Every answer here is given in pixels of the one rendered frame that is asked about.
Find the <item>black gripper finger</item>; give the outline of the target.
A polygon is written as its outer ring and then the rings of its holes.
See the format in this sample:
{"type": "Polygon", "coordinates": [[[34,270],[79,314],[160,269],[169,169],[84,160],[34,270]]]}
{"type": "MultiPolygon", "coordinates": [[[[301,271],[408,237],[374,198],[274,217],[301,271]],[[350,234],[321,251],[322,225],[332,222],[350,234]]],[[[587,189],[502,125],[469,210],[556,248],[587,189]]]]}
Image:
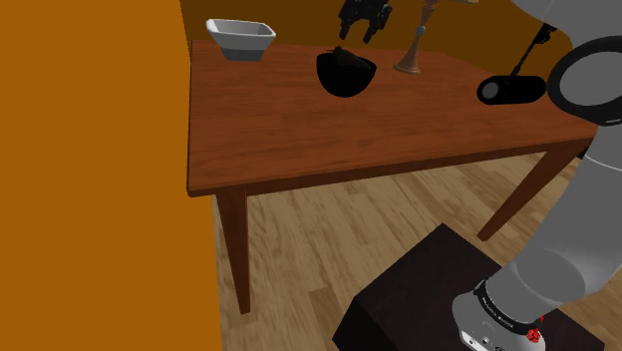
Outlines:
{"type": "Polygon", "coordinates": [[[341,29],[339,32],[339,38],[341,40],[345,40],[348,36],[348,33],[350,31],[351,26],[358,21],[357,17],[354,18],[350,18],[350,17],[342,17],[340,18],[341,20],[341,29]]]}
{"type": "Polygon", "coordinates": [[[383,30],[386,26],[387,18],[376,18],[369,21],[369,27],[363,37],[363,42],[369,44],[372,37],[379,31],[383,30]]]}

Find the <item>dark brown lump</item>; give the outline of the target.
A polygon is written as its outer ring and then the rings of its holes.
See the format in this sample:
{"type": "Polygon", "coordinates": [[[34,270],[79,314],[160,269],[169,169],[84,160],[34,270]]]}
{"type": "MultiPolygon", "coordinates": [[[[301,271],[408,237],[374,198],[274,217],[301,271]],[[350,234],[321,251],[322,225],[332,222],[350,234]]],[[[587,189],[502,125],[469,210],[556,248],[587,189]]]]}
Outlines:
{"type": "Polygon", "coordinates": [[[339,65],[358,67],[366,70],[370,68],[366,61],[341,46],[335,47],[332,50],[332,53],[334,54],[335,60],[339,65]]]}

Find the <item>brown wooden candlestick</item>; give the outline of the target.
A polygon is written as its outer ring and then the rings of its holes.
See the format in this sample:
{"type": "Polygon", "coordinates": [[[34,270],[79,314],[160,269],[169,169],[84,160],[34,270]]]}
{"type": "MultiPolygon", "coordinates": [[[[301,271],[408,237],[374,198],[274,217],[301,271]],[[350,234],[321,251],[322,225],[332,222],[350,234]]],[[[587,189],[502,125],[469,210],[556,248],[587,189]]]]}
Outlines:
{"type": "Polygon", "coordinates": [[[434,14],[436,10],[435,5],[439,1],[440,0],[425,0],[421,10],[421,22],[416,29],[416,37],[401,61],[394,65],[395,70],[411,75],[419,74],[421,72],[418,66],[418,50],[420,47],[420,41],[427,31],[426,25],[430,17],[434,14]]]}

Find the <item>black round bowl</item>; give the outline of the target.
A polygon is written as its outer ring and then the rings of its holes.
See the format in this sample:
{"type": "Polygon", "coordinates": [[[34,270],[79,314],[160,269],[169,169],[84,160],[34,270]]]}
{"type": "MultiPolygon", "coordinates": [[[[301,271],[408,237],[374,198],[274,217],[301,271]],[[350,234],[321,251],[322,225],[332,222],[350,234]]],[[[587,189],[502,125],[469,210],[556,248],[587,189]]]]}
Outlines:
{"type": "Polygon", "coordinates": [[[334,52],[325,52],[316,57],[317,77],[322,87],[331,95],[351,98],[362,93],[375,77],[377,66],[372,61],[359,57],[364,66],[340,64],[334,52]]]}

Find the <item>white square bowl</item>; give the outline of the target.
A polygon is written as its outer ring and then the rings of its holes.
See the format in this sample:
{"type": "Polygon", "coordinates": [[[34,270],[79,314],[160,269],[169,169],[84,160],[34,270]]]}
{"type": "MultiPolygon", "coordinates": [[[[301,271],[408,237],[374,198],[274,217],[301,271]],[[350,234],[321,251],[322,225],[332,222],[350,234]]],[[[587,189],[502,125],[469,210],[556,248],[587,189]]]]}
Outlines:
{"type": "Polygon", "coordinates": [[[205,27],[229,61],[259,62],[276,38],[276,32],[262,22],[208,19],[205,27]]]}

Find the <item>brown wooden table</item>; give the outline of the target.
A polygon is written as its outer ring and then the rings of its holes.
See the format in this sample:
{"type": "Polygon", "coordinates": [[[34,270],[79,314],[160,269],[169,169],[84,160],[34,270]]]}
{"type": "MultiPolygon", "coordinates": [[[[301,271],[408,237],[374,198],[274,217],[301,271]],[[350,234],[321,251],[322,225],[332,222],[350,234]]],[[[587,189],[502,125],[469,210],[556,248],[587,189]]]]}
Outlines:
{"type": "Polygon", "coordinates": [[[593,124],[547,99],[487,106],[485,71],[441,52],[424,72],[393,68],[395,50],[367,49],[377,73],[360,95],[328,94],[314,46],[274,44],[258,62],[192,44],[186,190],[214,195],[239,310],[250,309],[247,201],[253,195],[540,154],[540,161],[479,231],[491,238],[593,139],[593,124]]]}

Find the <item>black cylinder with thin rod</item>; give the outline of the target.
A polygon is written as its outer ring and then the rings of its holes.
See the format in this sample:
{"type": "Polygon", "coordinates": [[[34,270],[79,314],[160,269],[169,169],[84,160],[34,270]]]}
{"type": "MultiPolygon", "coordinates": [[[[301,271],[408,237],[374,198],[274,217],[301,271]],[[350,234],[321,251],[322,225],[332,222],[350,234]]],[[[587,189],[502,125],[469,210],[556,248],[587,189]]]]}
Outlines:
{"type": "Polygon", "coordinates": [[[546,92],[545,80],[539,76],[521,76],[519,72],[532,49],[549,41],[555,31],[555,27],[543,23],[511,73],[483,80],[477,87],[477,98],[490,106],[530,104],[539,100],[546,92]]]}

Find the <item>dark robot stand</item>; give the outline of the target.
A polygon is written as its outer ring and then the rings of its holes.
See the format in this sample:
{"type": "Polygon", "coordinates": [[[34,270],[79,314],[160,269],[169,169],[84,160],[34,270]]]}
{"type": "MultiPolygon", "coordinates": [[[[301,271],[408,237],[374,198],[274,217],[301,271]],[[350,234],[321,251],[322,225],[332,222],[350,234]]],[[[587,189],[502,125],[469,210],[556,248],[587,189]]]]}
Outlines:
{"type": "Polygon", "coordinates": [[[622,234],[604,219],[554,210],[499,266],[440,224],[349,306],[340,351],[603,351],[559,306],[622,268],[622,234]]]}

